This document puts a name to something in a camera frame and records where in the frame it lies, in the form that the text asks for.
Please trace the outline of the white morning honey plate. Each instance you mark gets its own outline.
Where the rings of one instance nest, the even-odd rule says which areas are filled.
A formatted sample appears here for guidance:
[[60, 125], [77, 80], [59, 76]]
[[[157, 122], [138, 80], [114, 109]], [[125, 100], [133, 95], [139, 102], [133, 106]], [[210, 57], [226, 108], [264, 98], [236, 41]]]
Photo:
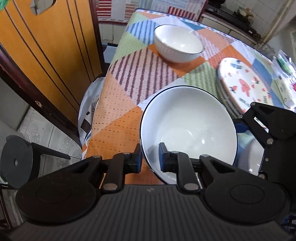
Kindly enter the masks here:
[[237, 167], [254, 176], [258, 176], [263, 153], [264, 148], [255, 138], [253, 138], [241, 152]]

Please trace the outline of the white ribbed bowl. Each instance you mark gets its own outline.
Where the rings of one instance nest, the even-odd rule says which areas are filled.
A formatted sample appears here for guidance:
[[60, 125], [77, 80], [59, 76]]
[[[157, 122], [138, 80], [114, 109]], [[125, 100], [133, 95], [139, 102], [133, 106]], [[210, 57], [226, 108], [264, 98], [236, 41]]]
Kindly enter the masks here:
[[176, 175], [161, 171], [159, 143], [190, 158], [208, 154], [229, 165], [238, 148], [226, 108], [209, 92], [189, 85], [169, 87], [149, 101], [140, 121], [139, 140], [149, 168], [165, 184], [175, 184]]
[[201, 40], [187, 28], [160, 25], [154, 30], [154, 44], [158, 53], [171, 63], [188, 63], [204, 51]]

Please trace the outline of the white lovely bear plate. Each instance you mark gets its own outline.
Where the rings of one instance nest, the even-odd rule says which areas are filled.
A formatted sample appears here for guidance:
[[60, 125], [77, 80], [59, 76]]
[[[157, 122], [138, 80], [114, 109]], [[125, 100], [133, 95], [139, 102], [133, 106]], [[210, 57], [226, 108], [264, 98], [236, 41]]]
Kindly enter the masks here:
[[264, 81], [242, 61], [227, 57], [217, 68], [220, 86], [239, 113], [245, 113], [252, 102], [273, 105]]

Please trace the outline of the white tissue pack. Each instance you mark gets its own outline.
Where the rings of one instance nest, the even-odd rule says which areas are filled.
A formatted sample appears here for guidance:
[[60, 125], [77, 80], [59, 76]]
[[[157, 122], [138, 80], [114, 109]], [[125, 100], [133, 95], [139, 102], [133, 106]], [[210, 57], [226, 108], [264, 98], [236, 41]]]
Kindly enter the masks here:
[[272, 90], [276, 93], [283, 107], [295, 112], [295, 90], [288, 85], [286, 80], [276, 78], [271, 84]]

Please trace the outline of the clear plastic basket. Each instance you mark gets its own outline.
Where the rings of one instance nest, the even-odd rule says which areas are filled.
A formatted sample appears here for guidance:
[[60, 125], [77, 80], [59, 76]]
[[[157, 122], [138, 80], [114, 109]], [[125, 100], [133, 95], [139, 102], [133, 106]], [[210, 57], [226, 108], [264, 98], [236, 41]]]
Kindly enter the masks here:
[[284, 51], [280, 50], [276, 56], [273, 56], [272, 64], [277, 75], [283, 74], [284, 76], [295, 77], [295, 64]]

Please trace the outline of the patchwork tablecloth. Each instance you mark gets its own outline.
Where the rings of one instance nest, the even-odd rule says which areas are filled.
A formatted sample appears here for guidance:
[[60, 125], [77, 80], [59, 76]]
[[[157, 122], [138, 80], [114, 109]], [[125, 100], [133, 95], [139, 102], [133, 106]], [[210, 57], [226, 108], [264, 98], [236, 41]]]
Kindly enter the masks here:
[[[154, 43], [154, 30], [164, 24], [184, 27], [202, 42], [205, 51], [188, 63], [164, 60]], [[133, 13], [107, 76], [94, 113], [91, 137], [83, 147], [85, 157], [132, 151], [138, 143], [147, 147], [142, 170], [128, 174], [126, 184], [174, 184], [175, 174], [156, 174], [159, 143], [170, 151], [198, 158], [208, 154], [233, 164], [250, 135], [229, 134], [230, 113], [218, 94], [217, 68], [232, 57], [255, 72], [250, 89], [264, 87], [267, 98], [281, 106], [273, 82], [271, 62], [226, 34], [192, 21], [144, 10]]]

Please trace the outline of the black round stool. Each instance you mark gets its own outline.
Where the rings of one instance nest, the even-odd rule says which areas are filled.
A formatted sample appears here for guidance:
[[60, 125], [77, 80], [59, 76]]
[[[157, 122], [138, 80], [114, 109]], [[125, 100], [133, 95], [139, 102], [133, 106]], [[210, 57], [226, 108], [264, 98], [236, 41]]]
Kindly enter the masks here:
[[19, 190], [38, 178], [42, 155], [71, 159], [67, 154], [30, 143], [19, 136], [8, 136], [1, 153], [1, 178], [11, 188]]

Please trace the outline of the patchwork counter cloth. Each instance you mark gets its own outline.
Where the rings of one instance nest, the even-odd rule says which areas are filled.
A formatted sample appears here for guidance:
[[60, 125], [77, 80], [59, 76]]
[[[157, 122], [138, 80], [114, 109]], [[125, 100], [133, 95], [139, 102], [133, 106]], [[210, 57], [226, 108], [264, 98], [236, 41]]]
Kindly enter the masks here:
[[126, 24], [136, 9], [144, 9], [148, 12], [157, 11], [198, 21], [207, 3], [207, 1], [102, 0], [96, 1], [95, 7], [99, 23]]

